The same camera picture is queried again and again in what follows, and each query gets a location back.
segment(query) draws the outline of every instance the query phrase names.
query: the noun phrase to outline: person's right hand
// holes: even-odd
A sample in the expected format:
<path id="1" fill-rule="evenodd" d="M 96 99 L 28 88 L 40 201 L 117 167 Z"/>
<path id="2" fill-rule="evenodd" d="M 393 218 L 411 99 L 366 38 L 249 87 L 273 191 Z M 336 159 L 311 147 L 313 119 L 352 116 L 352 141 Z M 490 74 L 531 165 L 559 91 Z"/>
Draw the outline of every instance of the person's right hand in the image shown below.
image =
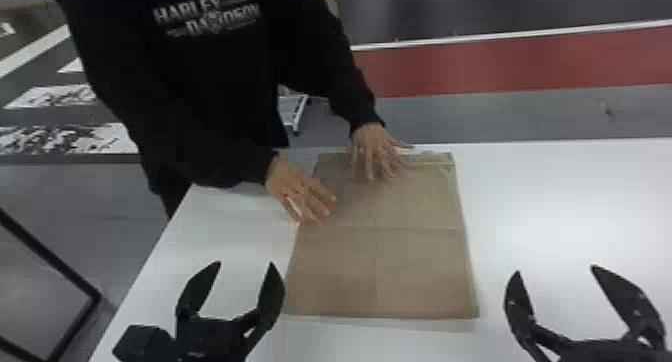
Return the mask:
<path id="1" fill-rule="evenodd" d="M 330 214 L 325 201 L 336 202 L 336 196 L 324 188 L 318 179 L 306 175 L 282 153 L 275 156 L 268 167 L 266 190 L 299 222 L 322 225 Z"/>

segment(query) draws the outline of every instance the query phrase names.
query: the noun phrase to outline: hand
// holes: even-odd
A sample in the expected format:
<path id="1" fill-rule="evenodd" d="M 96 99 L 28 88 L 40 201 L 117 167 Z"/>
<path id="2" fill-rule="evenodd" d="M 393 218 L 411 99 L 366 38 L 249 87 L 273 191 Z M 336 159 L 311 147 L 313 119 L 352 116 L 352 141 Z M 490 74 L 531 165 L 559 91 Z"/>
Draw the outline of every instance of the hand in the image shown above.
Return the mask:
<path id="1" fill-rule="evenodd" d="M 357 164 L 357 157 L 364 156 L 364 168 L 370 181 L 375 179 L 374 163 L 379 165 L 381 178 L 395 177 L 404 166 L 396 147 L 412 148 L 400 143 L 383 128 L 380 123 L 369 123 L 359 127 L 352 135 L 352 164 Z"/>
<path id="2" fill-rule="evenodd" d="M 266 190 L 298 222 L 322 225 L 322 221 L 330 214 L 324 200 L 336 202 L 336 196 L 324 188 L 318 179 L 306 175 L 282 153 L 275 156 L 268 167 Z"/>

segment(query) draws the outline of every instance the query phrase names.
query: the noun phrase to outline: person's left hand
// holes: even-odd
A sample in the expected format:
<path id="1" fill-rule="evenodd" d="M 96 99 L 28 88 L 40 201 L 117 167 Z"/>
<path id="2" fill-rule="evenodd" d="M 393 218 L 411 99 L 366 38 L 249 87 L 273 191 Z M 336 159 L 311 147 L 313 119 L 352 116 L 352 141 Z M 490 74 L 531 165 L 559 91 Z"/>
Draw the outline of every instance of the person's left hand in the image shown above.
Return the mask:
<path id="1" fill-rule="evenodd" d="M 352 142 L 352 164 L 357 164 L 358 156 L 363 157 L 366 176 L 371 181 L 376 177 L 374 166 L 378 166 L 377 171 L 381 178 L 395 177 L 404 166 L 396 148 L 412 148 L 390 136 L 380 123 L 368 123 L 359 127 L 352 134 Z"/>

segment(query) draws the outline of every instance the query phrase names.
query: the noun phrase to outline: sleeve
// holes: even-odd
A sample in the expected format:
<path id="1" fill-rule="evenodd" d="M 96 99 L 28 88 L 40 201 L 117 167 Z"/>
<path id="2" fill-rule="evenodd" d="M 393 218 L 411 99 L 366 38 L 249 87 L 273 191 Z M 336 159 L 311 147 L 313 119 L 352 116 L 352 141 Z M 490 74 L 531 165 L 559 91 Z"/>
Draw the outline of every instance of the sleeve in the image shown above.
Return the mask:
<path id="1" fill-rule="evenodd" d="M 124 3 L 114 0 L 58 1 L 93 91 L 126 126 L 143 156 L 200 185 L 265 183 L 276 152 L 206 128 L 186 102 L 171 98 L 152 67 L 137 14 L 120 11 Z"/>
<path id="2" fill-rule="evenodd" d="M 282 42 L 280 82 L 292 89 L 327 97 L 332 110 L 350 123 L 350 131 L 383 120 L 375 97 L 357 68 L 343 25 L 325 0 L 281 1 L 273 40 Z"/>

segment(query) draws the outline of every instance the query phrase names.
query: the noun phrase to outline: red stripe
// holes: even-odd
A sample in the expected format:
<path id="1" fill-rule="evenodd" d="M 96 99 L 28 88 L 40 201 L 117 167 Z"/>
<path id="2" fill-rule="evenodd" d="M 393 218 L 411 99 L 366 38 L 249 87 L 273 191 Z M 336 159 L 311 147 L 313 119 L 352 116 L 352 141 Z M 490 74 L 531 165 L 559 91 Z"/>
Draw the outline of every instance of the red stripe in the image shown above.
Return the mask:
<path id="1" fill-rule="evenodd" d="M 355 53 L 379 97 L 672 83 L 672 27 Z"/>

